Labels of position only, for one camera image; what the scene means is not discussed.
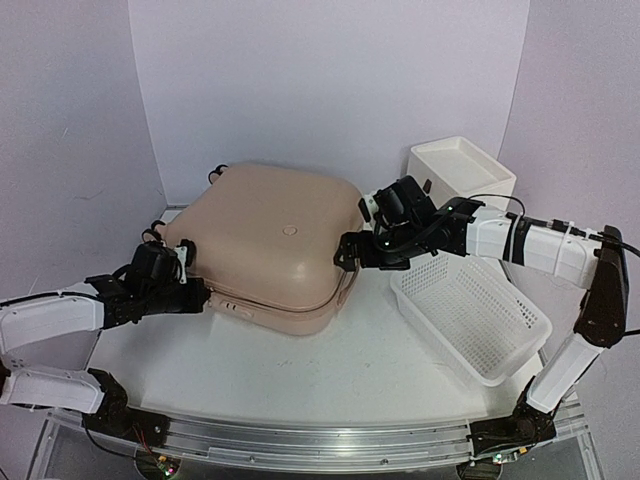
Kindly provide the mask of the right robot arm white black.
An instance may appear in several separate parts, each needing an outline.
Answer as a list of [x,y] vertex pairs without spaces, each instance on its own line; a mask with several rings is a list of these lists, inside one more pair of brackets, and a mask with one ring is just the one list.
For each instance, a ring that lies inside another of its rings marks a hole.
[[526,385],[511,414],[475,421],[469,438],[477,453],[532,446],[552,439],[564,395],[597,357],[627,335],[629,283],[618,229],[581,230],[571,222],[542,221],[454,197],[441,208],[425,198],[416,205],[386,206],[361,200],[370,230],[347,232],[333,262],[357,268],[406,270],[412,258],[446,252],[499,259],[566,280],[585,294],[573,331]]

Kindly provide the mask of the pink hard-shell suitcase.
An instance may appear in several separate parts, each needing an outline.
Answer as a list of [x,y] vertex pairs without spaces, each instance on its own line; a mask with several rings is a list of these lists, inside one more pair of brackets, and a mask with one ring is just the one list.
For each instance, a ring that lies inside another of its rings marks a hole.
[[357,274],[335,266],[340,238],[361,230],[361,193],[347,180],[260,164],[220,165],[207,190],[143,233],[174,248],[189,240],[187,271],[204,280],[213,309],[278,331],[323,330]]

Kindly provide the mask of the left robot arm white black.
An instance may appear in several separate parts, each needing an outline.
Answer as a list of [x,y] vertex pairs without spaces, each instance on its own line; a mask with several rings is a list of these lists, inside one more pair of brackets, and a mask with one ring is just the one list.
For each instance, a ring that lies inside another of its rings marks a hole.
[[170,280],[147,292],[111,275],[1,304],[1,402],[66,409],[92,432],[150,446],[165,442],[167,416],[131,406],[109,372],[88,365],[100,333],[160,314],[198,314],[203,281]]

